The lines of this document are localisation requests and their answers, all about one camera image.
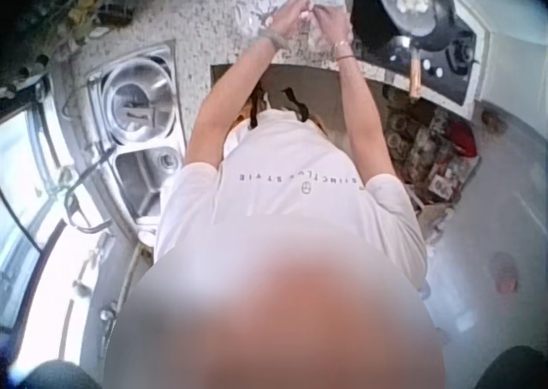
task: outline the black stovetop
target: black stovetop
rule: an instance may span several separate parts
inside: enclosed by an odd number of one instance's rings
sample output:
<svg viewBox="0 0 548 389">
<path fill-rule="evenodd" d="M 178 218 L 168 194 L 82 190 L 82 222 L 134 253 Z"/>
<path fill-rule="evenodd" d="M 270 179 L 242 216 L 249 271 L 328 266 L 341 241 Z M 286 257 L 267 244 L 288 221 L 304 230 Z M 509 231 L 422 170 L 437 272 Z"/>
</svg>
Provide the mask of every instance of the black stovetop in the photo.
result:
<svg viewBox="0 0 548 389">
<path fill-rule="evenodd" d="M 354 5 L 356 3 L 372 4 L 371 0 L 354 0 Z M 399 33 L 390 28 L 385 30 L 384 23 L 380 19 L 375 19 L 375 14 L 378 16 L 379 13 L 378 9 L 364 10 L 363 7 L 354 7 L 354 52 L 362 61 L 408 76 L 410 49 L 401 44 L 397 45 L 396 36 Z M 457 16 L 455 39 L 445 50 L 420 51 L 423 85 L 459 105 L 464 104 L 475 46 L 474 31 Z"/>
</svg>

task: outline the sink drain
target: sink drain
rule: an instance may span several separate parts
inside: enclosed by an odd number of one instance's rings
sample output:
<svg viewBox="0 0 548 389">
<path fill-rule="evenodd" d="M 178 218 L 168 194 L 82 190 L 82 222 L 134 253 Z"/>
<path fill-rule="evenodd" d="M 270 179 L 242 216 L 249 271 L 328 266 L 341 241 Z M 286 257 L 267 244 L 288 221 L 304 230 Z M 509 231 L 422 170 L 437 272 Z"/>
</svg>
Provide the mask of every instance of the sink drain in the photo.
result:
<svg viewBox="0 0 548 389">
<path fill-rule="evenodd" d="M 164 153 L 160 156 L 160 166 L 162 166 L 166 172 L 173 172 L 179 166 L 179 162 L 172 154 Z"/>
</svg>

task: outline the white t-shirt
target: white t-shirt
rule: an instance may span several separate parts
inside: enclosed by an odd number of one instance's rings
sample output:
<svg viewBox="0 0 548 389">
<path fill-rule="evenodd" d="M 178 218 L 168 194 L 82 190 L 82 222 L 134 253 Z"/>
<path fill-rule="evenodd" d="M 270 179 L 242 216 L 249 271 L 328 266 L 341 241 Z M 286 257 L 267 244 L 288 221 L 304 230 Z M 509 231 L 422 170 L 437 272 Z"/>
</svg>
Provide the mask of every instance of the white t-shirt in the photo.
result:
<svg viewBox="0 0 548 389">
<path fill-rule="evenodd" d="M 359 236 L 371 245 L 364 253 L 385 254 L 420 288 L 426 248 L 402 183 L 383 174 L 364 185 L 348 155 L 294 112 L 268 110 L 258 119 L 256 129 L 242 123 L 230 133 L 219 170 L 205 163 L 182 168 L 165 198 L 155 259 L 195 248 L 200 240 L 193 236 L 208 226 L 291 215 Z"/>
</svg>

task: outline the granite countertop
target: granite countertop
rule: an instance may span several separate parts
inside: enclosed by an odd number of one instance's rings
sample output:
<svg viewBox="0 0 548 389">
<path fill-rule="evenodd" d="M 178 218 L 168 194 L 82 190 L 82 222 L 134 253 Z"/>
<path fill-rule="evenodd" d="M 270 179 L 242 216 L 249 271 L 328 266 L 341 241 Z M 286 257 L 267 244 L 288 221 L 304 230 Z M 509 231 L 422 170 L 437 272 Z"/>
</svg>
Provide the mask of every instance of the granite countertop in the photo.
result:
<svg viewBox="0 0 548 389">
<path fill-rule="evenodd" d="M 83 85 L 88 73 L 98 66 L 139 48 L 174 39 L 182 122 L 185 135 L 189 137 L 201 102 L 211 89 L 211 66 L 234 63 L 251 43 L 251 39 L 245 39 L 235 25 L 235 3 L 236 0 L 140 0 L 129 27 L 91 41 L 71 58 L 72 81 L 75 86 Z M 291 51 L 279 52 L 274 63 L 337 70 L 328 54 L 309 52 L 303 37 L 294 42 Z M 408 79 L 404 76 L 368 63 L 360 63 L 360 67 L 367 79 L 408 88 Z M 422 88 L 421 94 L 425 99 L 469 119 L 474 109 L 479 76 L 479 68 L 476 68 L 463 106 L 427 87 Z M 80 103 L 83 120 L 86 108 L 87 105 Z"/>
</svg>

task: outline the faucet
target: faucet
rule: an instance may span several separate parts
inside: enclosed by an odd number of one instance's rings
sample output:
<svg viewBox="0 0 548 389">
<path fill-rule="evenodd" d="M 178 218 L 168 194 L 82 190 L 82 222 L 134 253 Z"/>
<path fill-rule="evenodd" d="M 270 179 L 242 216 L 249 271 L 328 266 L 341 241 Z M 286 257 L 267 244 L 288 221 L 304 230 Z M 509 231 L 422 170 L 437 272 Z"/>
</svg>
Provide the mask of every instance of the faucet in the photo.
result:
<svg viewBox="0 0 548 389">
<path fill-rule="evenodd" d="M 76 224 L 75 221 L 73 221 L 71 213 L 70 213 L 70 204 L 71 204 L 71 201 L 74 198 L 74 191 L 82 183 L 87 181 L 87 179 L 89 179 L 89 177 L 93 174 L 93 172 L 98 170 L 99 166 L 101 166 L 104 162 L 106 162 L 110 158 L 110 156 L 112 156 L 114 154 L 115 151 L 116 151 L 116 146 L 113 146 L 110 149 L 108 149 L 106 152 L 104 152 L 103 155 L 101 155 L 101 157 L 99 158 L 99 160 L 97 162 L 95 162 L 93 165 L 91 165 L 89 168 L 87 168 L 85 171 L 83 171 L 80 174 L 80 177 L 78 178 L 78 180 L 67 190 L 67 192 L 65 194 L 65 199 L 64 199 L 63 204 L 64 204 L 64 207 L 65 207 L 65 211 L 67 212 L 67 221 L 68 221 L 67 223 L 70 224 L 76 230 L 79 230 L 82 233 L 86 233 L 87 235 L 92 235 L 94 233 L 99 233 L 100 231 L 109 228 L 112 225 L 112 220 L 107 219 L 103 223 L 98 224 L 97 226 L 93 226 L 91 228 L 84 228 L 84 227 L 79 226 L 78 224 Z"/>
</svg>

